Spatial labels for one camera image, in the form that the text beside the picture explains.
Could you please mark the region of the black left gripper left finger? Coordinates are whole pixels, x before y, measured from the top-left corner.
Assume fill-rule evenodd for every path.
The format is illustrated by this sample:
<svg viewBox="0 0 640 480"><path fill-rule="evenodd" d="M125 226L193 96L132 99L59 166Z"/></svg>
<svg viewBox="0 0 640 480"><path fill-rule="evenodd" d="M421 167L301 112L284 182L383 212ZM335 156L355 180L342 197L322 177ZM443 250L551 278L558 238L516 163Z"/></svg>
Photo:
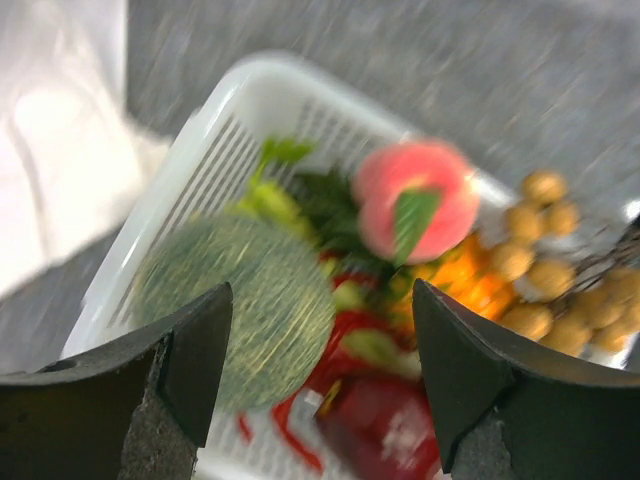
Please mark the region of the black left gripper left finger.
<svg viewBox="0 0 640 480"><path fill-rule="evenodd" d="M223 283L143 328L1 378L4 479L189 479L232 320Z"/></svg>

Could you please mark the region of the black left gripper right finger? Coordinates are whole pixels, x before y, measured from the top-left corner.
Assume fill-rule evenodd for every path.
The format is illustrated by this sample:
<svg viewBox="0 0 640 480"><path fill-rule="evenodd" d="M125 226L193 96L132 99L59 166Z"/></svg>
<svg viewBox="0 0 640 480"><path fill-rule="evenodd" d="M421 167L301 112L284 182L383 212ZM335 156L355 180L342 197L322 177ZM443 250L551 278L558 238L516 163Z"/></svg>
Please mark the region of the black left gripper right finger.
<svg viewBox="0 0 640 480"><path fill-rule="evenodd" d="M441 465L453 478L638 478L638 374L551 350L423 280L413 315Z"/></svg>

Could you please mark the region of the green netted melon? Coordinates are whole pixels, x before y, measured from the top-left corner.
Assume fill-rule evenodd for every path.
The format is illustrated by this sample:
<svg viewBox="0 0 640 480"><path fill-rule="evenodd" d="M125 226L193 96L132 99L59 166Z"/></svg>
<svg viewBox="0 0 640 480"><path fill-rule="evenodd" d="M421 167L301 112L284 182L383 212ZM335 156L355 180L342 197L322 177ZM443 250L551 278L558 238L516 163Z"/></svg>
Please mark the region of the green netted melon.
<svg viewBox="0 0 640 480"><path fill-rule="evenodd" d="M227 282L233 320L216 407L272 407L295 393L328 344L336 307L312 247L240 214L186 223L146 259L133 282L139 325L160 319Z"/></svg>

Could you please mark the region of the brown longan bunch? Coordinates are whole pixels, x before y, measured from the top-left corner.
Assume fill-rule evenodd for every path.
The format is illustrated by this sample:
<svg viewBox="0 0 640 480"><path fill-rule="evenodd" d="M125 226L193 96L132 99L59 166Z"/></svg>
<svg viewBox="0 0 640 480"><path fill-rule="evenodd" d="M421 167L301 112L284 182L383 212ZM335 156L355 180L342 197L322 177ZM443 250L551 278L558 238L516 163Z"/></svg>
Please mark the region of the brown longan bunch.
<svg viewBox="0 0 640 480"><path fill-rule="evenodd" d="M622 234L586 219L568 181L536 170L482 215L492 268L518 299L499 323L552 350L619 367L639 336L639 222Z"/></svg>

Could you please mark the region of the orange horned melon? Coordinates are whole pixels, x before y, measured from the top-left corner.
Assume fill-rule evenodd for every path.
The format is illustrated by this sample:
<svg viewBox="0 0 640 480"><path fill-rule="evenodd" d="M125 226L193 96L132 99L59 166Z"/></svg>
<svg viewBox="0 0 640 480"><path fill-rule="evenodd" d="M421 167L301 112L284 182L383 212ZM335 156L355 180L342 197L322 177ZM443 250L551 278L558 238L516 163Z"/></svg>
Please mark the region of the orange horned melon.
<svg viewBox="0 0 640 480"><path fill-rule="evenodd" d="M489 265L489 251L474 231L438 259L399 269L388 284L385 309L390 322L402 331L415 330L412 292L422 279L482 317L497 321L519 300L513 285Z"/></svg>

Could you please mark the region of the red toy lobster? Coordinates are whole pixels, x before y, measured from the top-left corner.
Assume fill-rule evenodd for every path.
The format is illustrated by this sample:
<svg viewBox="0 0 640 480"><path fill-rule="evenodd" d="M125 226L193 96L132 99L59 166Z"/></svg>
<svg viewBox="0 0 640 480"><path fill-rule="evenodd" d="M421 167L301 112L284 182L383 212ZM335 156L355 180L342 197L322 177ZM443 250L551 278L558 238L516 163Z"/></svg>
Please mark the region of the red toy lobster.
<svg viewBox="0 0 640 480"><path fill-rule="evenodd" d="M331 385L339 377L348 373L366 372L373 368L371 360L367 360L354 348L346 345L345 339L348 335L371 330L381 333L385 339L395 339L391 330L383 325L380 317L371 311L365 301L365 295L379 286L379 279L368 273L344 270L338 265L338 260L339 256L333 252L324 252L319 257L319 265L330 272L336 316L327 347L300 388L321 396L329 392ZM289 418L295 398L296 395L291 394L270 409L272 423L291 451L296 453L311 471L321 475L324 473L321 459L289 430Z"/></svg>

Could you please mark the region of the white t-shirt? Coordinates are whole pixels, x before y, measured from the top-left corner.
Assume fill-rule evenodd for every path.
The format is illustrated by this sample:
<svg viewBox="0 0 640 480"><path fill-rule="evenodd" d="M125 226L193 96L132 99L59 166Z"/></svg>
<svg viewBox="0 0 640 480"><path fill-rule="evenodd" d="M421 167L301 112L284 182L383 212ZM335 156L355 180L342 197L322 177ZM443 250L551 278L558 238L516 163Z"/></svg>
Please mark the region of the white t-shirt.
<svg viewBox="0 0 640 480"><path fill-rule="evenodd" d="M120 224L170 140L136 125L60 1L1 5L1 291Z"/></svg>

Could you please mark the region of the pink peach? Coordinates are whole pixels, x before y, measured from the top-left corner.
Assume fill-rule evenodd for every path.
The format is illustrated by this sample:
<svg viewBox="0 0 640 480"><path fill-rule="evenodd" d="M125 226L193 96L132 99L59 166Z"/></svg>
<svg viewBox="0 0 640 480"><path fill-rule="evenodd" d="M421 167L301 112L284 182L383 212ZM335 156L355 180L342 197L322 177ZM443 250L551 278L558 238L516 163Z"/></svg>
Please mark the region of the pink peach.
<svg viewBox="0 0 640 480"><path fill-rule="evenodd" d="M396 266L423 263L459 244L479 196L466 157L443 141L387 146L351 176L363 244Z"/></svg>

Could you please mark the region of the green leafy vegetable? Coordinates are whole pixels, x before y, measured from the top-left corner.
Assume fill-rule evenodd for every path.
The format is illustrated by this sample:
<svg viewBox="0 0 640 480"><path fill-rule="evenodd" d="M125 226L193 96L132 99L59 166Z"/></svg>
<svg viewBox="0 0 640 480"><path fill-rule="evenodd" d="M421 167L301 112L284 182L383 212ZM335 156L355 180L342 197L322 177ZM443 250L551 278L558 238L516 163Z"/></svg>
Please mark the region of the green leafy vegetable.
<svg viewBox="0 0 640 480"><path fill-rule="evenodd" d="M269 168L292 168L313 150L307 140L267 138L245 194L230 209L284 227L309 242L323 260L336 260L340 271L359 272L375 283L389 280L398 268L364 246L357 228L358 208L347 178L337 168L326 173L299 171L293 175L293 190L267 177Z"/></svg>

